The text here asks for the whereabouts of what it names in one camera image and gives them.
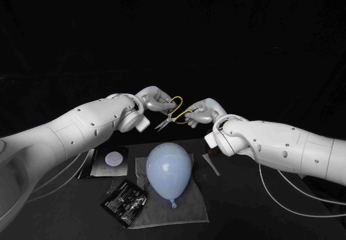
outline white cable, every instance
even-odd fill
[[[287,211],[290,211],[292,213],[295,213],[295,214],[298,214],[298,215],[302,215],[302,216],[305,216],[305,217],[312,217],[312,218],[346,217],[346,214],[338,214],[338,215],[308,215],[308,214],[299,213],[299,212],[290,210],[287,207],[285,207],[285,206],[280,204],[280,202],[276,200],[276,198],[273,197],[273,195],[272,195],[272,193],[270,193],[270,191],[269,191],[269,189],[267,189],[266,181],[264,181],[264,178],[263,178],[262,164],[259,164],[259,165],[260,165],[262,182],[263,182],[263,186],[264,186],[264,188],[266,188],[266,190],[267,190],[267,193],[269,193],[270,197],[273,198],[273,200],[276,201],[276,203],[277,203]]]
[[[67,169],[71,167],[71,165],[74,164],[74,162],[78,160],[81,154],[76,157],[74,161],[71,162],[71,164],[65,167],[65,169],[57,174],[57,176],[42,185],[39,186],[37,189],[34,189],[32,193],[35,193],[38,190],[41,190],[58,177],[60,175],[67,171]]]
[[[35,201],[35,200],[47,197],[48,195],[51,195],[52,193],[55,193],[55,192],[70,183],[70,181],[73,180],[73,178],[74,178],[76,175],[78,174],[78,172],[80,172],[80,170],[81,170],[81,168],[83,168],[83,166],[84,166],[84,164],[86,164],[87,159],[89,159],[89,158],[84,159],[84,162],[83,162],[83,164],[81,164],[81,167],[78,168],[78,170],[77,170],[76,174],[73,175],[73,177],[70,178],[70,180],[68,180],[54,191],[51,191],[48,194],[45,194],[45,195],[42,195],[42,196],[39,196],[39,197],[28,200],[27,203],[29,203],[29,202],[32,202],[32,201]]]
[[[306,194],[311,198],[318,199],[318,200],[321,200],[321,201],[324,201],[324,202],[326,202],[326,203],[339,204],[339,205],[346,205],[345,202],[331,201],[331,200],[322,199],[322,198],[319,198],[319,197],[308,194],[306,192],[303,192],[303,191],[296,187],[296,185],[290,182],[290,180],[287,179],[287,177],[285,176],[285,174],[282,173],[282,171],[280,171],[280,170],[277,170],[277,171],[280,172],[283,178],[285,178],[286,181],[292,184],[292,186],[293,186],[303,194]]]

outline gray towel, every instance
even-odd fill
[[[143,211],[132,223],[130,229],[142,229],[172,224],[210,223],[208,210],[200,187],[191,175],[189,183],[181,197],[172,202],[153,189],[146,172],[148,157],[136,158],[138,185],[148,191]]]

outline balloon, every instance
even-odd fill
[[[192,160],[184,147],[166,142],[152,150],[146,161],[146,175],[153,189],[161,196],[171,200],[182,195],[192,175]]]

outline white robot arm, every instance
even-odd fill
[[[176,107],[156,87],[138,95],[113,94],[74,108],[50,123],[0,138],[0,231],[16,217],[47,172],[71,157],[96,148],[113,132],[142,132],[151,125],[145,109]]]
[[[207,118],[200,112],[187,113],[185,117],[201,123]],[[210,147],[218,146],[227,156],[249,155],[257,163],[277,170],[315,176],[346,186],[345,140],[324,137],[287,124],[249,121],[234,114],[217,118],[205,140]]]

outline table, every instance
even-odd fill
[[[227,157],[223,153],[212,158],[221,176],[217,176],[202,154],[205,140],[174,141],[195,155],[194,177],[204,194],[210,223],[189,223],[125,229],[113,216],[100,207],[107,198],[112,178],[73,179],[68,185],[48,197],[28,203],[0,233],[0,239],[28,240],[107,240],[107,239],[345,239],[346,230],[335,218],[311,218],[285,210],[269,196],[256,161],[246,155]],[[127,178],[136,183],[136,158],[146,157],[161,144],[129,145]],[[78,164],[52,183],[50,192],[71,177]],[[286,176],[298,187],[313,194],[300,177]],[[273,196],[298,212],[329,215],[325,205],[306,197],[286,182],[277,170],[263,166],[263,177]]]

